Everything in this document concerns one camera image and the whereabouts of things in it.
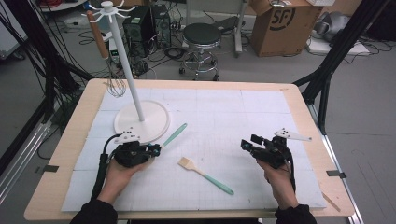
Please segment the person's left hand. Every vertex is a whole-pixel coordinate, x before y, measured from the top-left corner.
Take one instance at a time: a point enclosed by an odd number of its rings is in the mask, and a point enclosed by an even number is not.
[[[126,168],[119,165],[114,159],[111,160],[107,168],[106,182],[97,197],[98,200],[113,204],[117,197],[122,193],[137,171],[141,170],[145,163]]]

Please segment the white pole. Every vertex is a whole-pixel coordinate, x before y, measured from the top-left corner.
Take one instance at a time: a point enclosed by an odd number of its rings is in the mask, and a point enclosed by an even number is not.
[[[115,8],[111,6],[111,8],[106,8],[104,4],[102,4],[105,11],[111,11]],[[134,78],[132,77],[131,67],[128,62],[128,57],[126,56],[125,47],[123,46],[119,25],[117,24],[115,14],[107,16],[108,24],[110,26],[111,33],[113,34],[114,42],[116,42],[117,51],[120,55],[120,60],[122,64],[122,69],[124,71],[125,77],[129,84],[129,89],[131,90],[132,97],[134,98],[134,106],[137,110],[137,115],[139,116],[140,121],[145,121],[145,117],[143,115],[142,106],[140,105],[139,97],[137,95],[136,86],[134,85]]]

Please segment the round white base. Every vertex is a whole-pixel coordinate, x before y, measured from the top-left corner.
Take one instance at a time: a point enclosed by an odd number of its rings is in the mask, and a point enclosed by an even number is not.
[[[139,120],[134,104],[122,108],[114,121],[116,133],[132,131],[140,136],[140,144],[147,144],[161,137],[169,127],[170,119],[166,109],[153,101],[142,101],[144,121]]]

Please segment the wooden table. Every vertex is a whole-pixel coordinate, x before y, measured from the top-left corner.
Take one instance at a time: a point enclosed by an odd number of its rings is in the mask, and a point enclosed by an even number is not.
[[[339,177],[329,177],[326,171],[336,170],[335,165],[321,141],[321,135],[313,121],[299,89],[292,84],[201,82],[136,80],[137,88],[206,89],[283,91],[291,114],[300,134],[311,136],[312,142],[304,143],[311,165],[327,202],[322,210],[313,210],[315,217],[350,217],[354,208]],[[73,168],[82,150],[88,130],[106,92],[106,80],[94,79],[88,83],[56,147],[49,165],[59,166],[56,173],[43,174],[24,216],[28,220],[69,220],[76,213],[61,211],[69,187]],[[264,210],[239,211],[183,211],[183,212],[123,212],[119,219],[126,218],[216,218],[216,217],[273,217],[274,212]]]

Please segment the wooden brush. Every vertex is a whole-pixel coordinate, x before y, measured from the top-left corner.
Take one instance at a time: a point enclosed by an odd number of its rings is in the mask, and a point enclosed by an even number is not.
[[[225,186],[224,184],[221,184],[218,180],[215,178],[211,177],[210,175],[205,174],[203,171],[199,170],[198,168],[195,167],[194,163],[190,161],[189,159],[182,157],[180,161],[178,161],[178,164],[182,167],[184,167],[187,170],[193,170],[196,173],[200,174],[210,182],[212,182],[214,185],[218,186],[220,189],[224,190],[228,194],[233,195],[233,190]]]

